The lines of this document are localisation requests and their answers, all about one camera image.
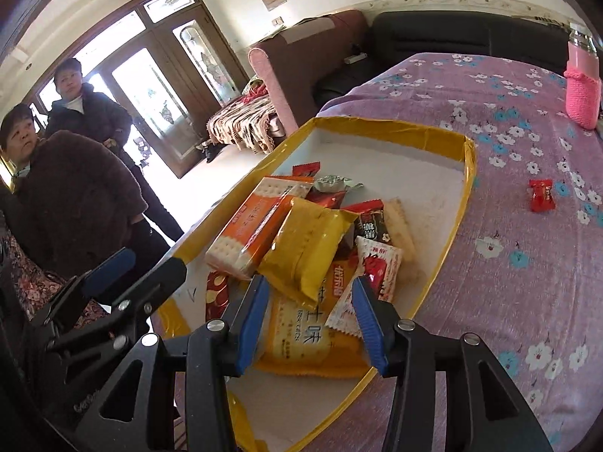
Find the blue gripper pad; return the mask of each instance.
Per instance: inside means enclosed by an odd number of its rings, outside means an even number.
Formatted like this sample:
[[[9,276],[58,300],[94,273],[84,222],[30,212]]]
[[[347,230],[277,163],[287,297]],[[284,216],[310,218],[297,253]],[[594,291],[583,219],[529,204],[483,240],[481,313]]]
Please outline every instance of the blue gripper pad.
[[[91,271],[84,280],[82,294],[85,297],[96,297],[114,284],[136,263],[136,255],[131,249],[121,249]]]
[[[256,352],[257,339],[260,336],[264,314],[270,296],[270,285],[265,277],[261,277],[256,295],[251,303],[251,308],[240,329],[239,347],[237,349],[236,364],[234,367],[241,375],[251,365]]]
[[[369,353],[371,365],[378,370],[379,374],[384,375],[389,367],[389,362],[385,354],[383,332],[365,287],[359,278],[355,278],[352,282],[352,306],[356,312],[358,326],[363,332],[364,347]]]

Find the pink knitted cover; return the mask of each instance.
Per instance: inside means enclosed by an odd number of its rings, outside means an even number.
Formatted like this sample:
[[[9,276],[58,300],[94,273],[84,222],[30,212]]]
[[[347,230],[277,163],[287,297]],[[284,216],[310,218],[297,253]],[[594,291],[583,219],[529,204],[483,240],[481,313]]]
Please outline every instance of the pink knitted cover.
[[[563,76],[568,79],[568,116],[584,129],[595,129],[601,101],[601,80],[585,75],[569,63]]]

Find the pink thermos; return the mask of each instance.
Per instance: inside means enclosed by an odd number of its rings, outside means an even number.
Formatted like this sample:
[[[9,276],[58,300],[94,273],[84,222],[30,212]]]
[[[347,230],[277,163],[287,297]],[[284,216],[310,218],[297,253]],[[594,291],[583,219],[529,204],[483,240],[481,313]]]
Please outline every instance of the pink thermos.
[[[584,129],[595,129],[601,102],[599,58],[593,38],[583,25],[572,23],[569,36],[566,110],[570,119]]]

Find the short black hair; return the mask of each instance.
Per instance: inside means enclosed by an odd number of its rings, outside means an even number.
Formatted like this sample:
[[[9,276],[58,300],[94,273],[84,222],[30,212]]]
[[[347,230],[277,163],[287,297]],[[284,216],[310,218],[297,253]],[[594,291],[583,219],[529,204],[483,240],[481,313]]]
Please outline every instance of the short black hair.
[[[13,131],[14,125],[20,120],[26,119],[34,120],[34,114],[27,104],[15,105],[11,111],[4,116],[2,125],[0,126],[0,147],[2,149],[6,149],[8,136]]]
[[[69,58],[67,60],[64,60],[61,64],[57,66],[54,71],[54,77],[52,80],[55,83],[57,82],[57,75],[61,71],[77,71],[79,72],[79,74],[81,74],[81,63],[75,58]]]

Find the brown fuzzy jacket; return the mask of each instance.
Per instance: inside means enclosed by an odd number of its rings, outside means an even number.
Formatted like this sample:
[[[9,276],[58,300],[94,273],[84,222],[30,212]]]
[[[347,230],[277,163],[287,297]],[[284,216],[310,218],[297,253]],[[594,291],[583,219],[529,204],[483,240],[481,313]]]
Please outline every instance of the brown fuzzy jacket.
[[[15,193],[0,194],[8,227],[41,268],[80,275],[122,248],[147,209],[138,183],[102,144],[59,131],[36,146]]]

